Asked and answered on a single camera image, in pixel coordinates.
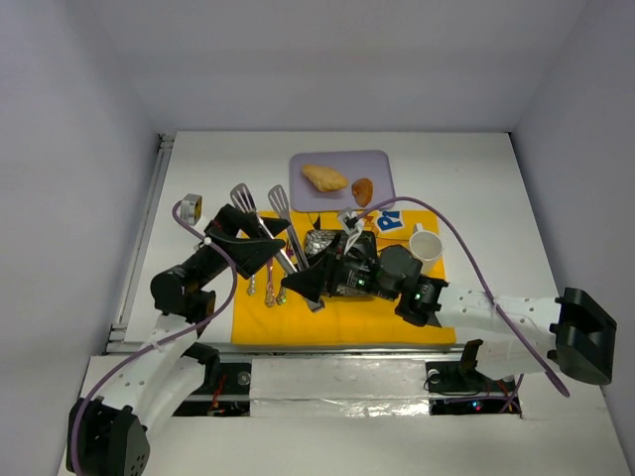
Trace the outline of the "steel serving tongs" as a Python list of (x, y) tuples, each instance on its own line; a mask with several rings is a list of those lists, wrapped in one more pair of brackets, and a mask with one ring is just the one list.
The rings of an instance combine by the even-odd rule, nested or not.
[[(284, 190), (280, 185), (276, 185), (270, 190), (269, 197), (276, 198), (278, 194), (281, 196), (281, 203), (283, 204), (283, 207), (280, 207), (279, 203), (274, 201), (274, 211), (281, 211), (282, 215), (279, 216), (279, 218), (289, 220), (291, 225), (285, 231), (287, 233), (287, 241), (282, 247), (282, 250), (275, 255), (275, 259), (282, 267), (285, 275), (292, 275), (298, 271), (306, 269), (309, 264), (304, 251), (301, 249), (299, 238), (291, 221), (289, 203), (286, 199), (286, 195), (284, 194)], [(245, 183), (239, 183), (236, 185), (230, 191), (230, 198), (235, 208), (244, 212), (256, 212), (260, 215), (253, 195)]]

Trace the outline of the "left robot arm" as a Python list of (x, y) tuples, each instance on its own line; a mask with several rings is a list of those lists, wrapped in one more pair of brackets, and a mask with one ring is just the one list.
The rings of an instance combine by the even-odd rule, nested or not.
[(200, 343), (229, 305), (207, 285), (224, 271), (234, 283), (255, 275), (284, 248), (285, 218), (222, 206), (184, 261), (157, 274), (150, 291), (159, 315), (150, 337), (76, 401), (68, 416), (65, 468), (75, 475), (141, 475), (151, 442), (174, 411), (199, 389), (219, 385), (219, 354)]

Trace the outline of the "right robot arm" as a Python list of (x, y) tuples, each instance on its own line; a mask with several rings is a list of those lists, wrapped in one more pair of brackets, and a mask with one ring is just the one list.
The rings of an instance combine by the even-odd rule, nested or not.
[(594, 386), (611, 383), (616, 321), (587, 292), (567, 288), (559, 297), (495, 297), (422, 273), (423, 265), (402, 245), (381, 251), (353, 245), (344, 236), (309, 258), (309, 267), (289, 274), (283, 285), (303, 298), (354, 295), (395, 303), (406, 322), (424, 327), (479, 329), (500, 336), (465, 343), (460, 362), (467, 371), (504, 377), (560, 372)]

